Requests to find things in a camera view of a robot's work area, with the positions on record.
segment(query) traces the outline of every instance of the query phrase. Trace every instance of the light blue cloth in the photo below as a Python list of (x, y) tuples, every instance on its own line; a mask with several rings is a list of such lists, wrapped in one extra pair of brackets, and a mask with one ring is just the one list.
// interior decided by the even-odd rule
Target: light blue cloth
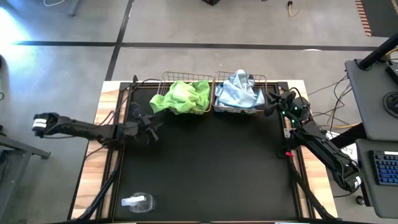
[(254, 80), (249, 79), (244, 70), (238, 70), (223, 84), (216, 86), (216, 106), (228, 108), (255, 109), (266, 101), (262, 90), (258, 93), (253, 90)]

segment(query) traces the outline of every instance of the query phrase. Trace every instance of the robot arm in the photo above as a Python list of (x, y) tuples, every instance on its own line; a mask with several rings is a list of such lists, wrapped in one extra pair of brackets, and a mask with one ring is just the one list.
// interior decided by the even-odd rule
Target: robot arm
[(32, 130), (35, 136), (44, 138), (54, 134), (67, 134), (81, 137), (90, 141), (97, 140), (104, 147), (120, 148), (128, 146), (147, 146), (159, 138), (156, 133), (158, 126), (153, 127), (152, 116), (134, 110), (134, 122), (125, 124), (106, 124), (98, 126), (57, 113), (42, 113), (34, 116)]
[(287, 91), (282, 95), (270, 94), (268, 101), (271, 107), (265, 111), (266, 116), (277, 110), (295, 127), (287, 140), (289, 149), (307, 147), (332, 172), (339, 187), (350, 193), (358, 189), (359, 167), (326, 138), (326, 131), (321, 131), (311, 117), (310, 103), (305, 98), (296, 98), (294, 91)]

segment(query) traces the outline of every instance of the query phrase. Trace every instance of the clear plastic bottle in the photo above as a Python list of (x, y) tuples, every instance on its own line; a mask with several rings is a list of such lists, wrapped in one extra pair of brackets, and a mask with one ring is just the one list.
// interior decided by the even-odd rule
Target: clear plastic bottle
[(134, 213), (149, 212), (155, 208), (155, 200), (150, 194), (137, 192), (129, 198), (122, 199), (122, 206), (128, 206)]

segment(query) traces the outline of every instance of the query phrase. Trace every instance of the towel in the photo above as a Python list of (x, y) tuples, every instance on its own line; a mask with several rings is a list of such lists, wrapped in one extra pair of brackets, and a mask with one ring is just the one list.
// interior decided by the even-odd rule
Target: towel
[(149, 102), (154, 113), (166, 108), (175, 108), (175, 114), (205, 111), (209, 106), (210, 86), (208, 80), (185, 83), (176, 81), (169, 92), (162, 96), (156, 94)]
[(242, 109), (255, 109), (255, 106), (265, 103), (260, 89), (253, 90), (254, 80), (249, 79), (244, 70), (238, 70), (228, 80), (216, 86), (216, 106)]

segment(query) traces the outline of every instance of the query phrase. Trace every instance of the black box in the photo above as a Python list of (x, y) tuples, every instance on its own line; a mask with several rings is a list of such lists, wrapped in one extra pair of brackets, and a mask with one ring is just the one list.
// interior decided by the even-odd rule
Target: black box
[(202, 0), (207, 2), (208, 4), (211, 4), (212, 6), (214, 6), (215, 4), (217, 4), (220, 0)]

